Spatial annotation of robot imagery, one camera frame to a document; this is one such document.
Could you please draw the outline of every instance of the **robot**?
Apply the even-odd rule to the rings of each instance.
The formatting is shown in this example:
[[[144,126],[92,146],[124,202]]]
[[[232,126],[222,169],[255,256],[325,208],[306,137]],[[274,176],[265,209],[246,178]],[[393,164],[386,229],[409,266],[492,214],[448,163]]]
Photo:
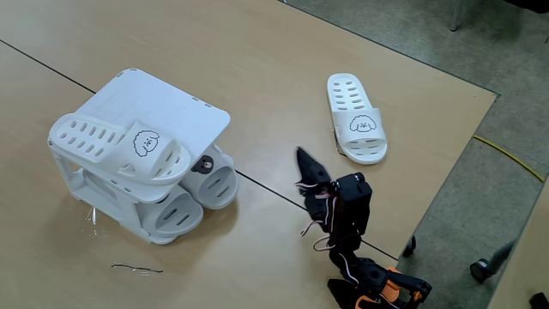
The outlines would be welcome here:
[[[329,234],[313,248],[329,251],[330,260],[345,279],[328,280],[328,288],[340,308],[414,309],[423,303],[431,292],[429,283],[396,269],[386,270],[373,260],[354,254],[370,216],[372,191],[364,175],[354,173],[332,181],[326,169],[302,148],[297,150],[297,161],[301,180],[296,186],[312,219],[301,235],[314,224]],[[326,246],[318,248],[323,240],[328,241]],[[403,288],[409,294],[407,301],[399,299]]]

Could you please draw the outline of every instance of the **white slipper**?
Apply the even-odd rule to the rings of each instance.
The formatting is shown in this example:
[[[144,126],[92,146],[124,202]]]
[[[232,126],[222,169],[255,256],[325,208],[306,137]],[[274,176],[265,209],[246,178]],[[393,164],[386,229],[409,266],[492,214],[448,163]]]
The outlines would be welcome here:
[[[387,154],[381,115],[371,106],[359,79],[348,73],[328,79],[335,135],[345,155],[359,164],[378,163]]]
[[[127,129],[71,113],[51,127],[50,139],[75,157],[143,184],[169,184],[190,168],[190,155],[183,146],[139,120]]]

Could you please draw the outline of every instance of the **beige tabletop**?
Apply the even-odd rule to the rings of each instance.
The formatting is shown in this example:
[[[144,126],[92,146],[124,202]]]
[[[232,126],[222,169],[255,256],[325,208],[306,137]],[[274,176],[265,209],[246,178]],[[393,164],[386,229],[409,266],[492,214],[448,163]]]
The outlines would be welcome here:
[[[510,255],[490,303],[491,309],[529,309],[537,293],[549,297],[549,185],[545,185]]]
[[[235,203],[207,210],[170,245],[148,244],[101,213],[94,226],[45,142],[92,94],[4,44],[0,68],[2,308],[336,307],[326,282],[341,276],[311,248],[320,228],[301,238],[308,215],[248,179],[239,177]],[[367,245],[358,254],[395,264]]]
[[[365,238],[394,257],[495,99],[275,0],[5,0],[0,39],[94,91],[137,67],[228,111],[218,144],[295,203],[298,145],[332,177],[361,171],[374,190]],[[375,166],[335,151],[326,81],[339,72],[381,110],[389,152]]]

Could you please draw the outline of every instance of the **cartoon dog face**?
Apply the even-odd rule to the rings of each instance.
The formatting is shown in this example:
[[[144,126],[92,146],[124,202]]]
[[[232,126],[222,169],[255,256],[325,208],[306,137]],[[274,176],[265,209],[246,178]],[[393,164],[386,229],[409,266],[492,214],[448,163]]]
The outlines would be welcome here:
[[[134,148],[137,155],[144,157],[153,151],[158,145],[159,138],[160,135],[151,130],[143,130],[137,133],[136,138],[134,138]]]
[[[358,132],[368,132],[377,128],[376,122],[366,115],[359,115],[351,121],[349,129]]]

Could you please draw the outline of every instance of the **gray carpet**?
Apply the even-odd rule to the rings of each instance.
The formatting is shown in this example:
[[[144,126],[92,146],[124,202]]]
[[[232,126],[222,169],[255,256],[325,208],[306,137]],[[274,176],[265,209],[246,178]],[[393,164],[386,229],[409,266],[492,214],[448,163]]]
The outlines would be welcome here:
[[[451,32],[453,0],[287,3],[500,93],[477,134],[549,172],[549,15],[503,0],[467,0]],[[432,284],[423,308],[486,308],[498,276],[478,284],[468,266],[521,232],[541,187],[505,155],[469,142],[419,224],[418,248],[397,267]]]

